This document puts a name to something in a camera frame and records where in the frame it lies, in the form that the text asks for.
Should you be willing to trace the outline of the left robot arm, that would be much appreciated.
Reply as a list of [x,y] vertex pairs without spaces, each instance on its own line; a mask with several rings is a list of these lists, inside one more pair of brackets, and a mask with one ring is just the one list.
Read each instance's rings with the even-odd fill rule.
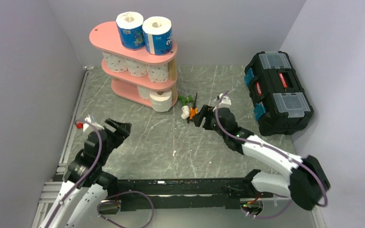
[[75,126],[91,130],[84,147],[68,165],[60,191],[40,224],[41,228],[77,228],[104,199],[117,195],[117,177],[102,170],[111,152],[131,133],[131,123],[106,119],[102,126],[91,116]]

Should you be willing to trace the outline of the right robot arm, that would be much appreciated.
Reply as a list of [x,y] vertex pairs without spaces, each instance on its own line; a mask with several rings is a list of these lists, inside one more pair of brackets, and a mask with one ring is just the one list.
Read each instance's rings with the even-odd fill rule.
[[243,192],[248,197],[269,192],[291,198],[305,210],[327,206],[331,184],[314,156],[291,154],[262,140],[252,131],[240,127],[226,107],[204,105],[191,119],[196,127],[215,131],[232,151],[255,158],[278,172],[251,171],[243,180]]

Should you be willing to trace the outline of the white pipe elbow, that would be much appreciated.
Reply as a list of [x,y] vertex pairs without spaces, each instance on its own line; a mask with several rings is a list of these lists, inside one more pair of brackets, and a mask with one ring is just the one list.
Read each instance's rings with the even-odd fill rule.
[[182,107],[182,114],[181,114],[181,118],[186,120],[187,118],[189,118],[190,116],[190,108],[188,105],[184,105]]

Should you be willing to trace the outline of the plain white embossed roll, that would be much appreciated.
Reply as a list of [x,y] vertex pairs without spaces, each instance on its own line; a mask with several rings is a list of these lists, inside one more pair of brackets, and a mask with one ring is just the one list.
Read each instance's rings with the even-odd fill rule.
[[150,91],[149,97],[152,108],[156,112],[167,112],[172,107],[172,91]]

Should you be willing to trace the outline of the blue paper roll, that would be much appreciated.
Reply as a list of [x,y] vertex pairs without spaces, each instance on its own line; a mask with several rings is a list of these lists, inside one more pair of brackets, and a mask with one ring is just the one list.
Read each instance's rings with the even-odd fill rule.
[[153,16],[143,24],[146,51],[152,55],[165,55],[173,48],[172,23],[166,17]]

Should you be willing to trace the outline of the floral paper roll large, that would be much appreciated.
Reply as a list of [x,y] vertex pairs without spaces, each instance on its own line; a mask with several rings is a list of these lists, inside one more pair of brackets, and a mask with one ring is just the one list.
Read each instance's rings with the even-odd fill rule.
[[102,52],[102,55],[104,57],[104,61],[107,64],[107,67],[111,71],[120,73],[120,72],[124,72],[127,70],[127,63],[126,63],[125,57],[111,54],[108,52]]

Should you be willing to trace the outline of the plain white paper roll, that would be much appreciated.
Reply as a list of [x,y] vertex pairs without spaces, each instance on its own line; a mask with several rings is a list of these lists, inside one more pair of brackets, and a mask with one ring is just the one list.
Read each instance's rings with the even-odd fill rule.
[[139,96],[144,100],[150,100],[151,90],[146,87],[137,86]]

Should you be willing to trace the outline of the pink three-tier shelf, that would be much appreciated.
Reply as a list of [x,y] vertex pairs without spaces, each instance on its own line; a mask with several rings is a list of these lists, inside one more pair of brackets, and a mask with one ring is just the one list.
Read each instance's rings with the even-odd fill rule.
[[104,22],[92,29],[91,44],[102,51],[101,67],[113,80],[113,92],[122,98],[167,112],[178,100],[174,42],[171,52],[156,56],[145,48],[126,49],[120,39],[117,24]]

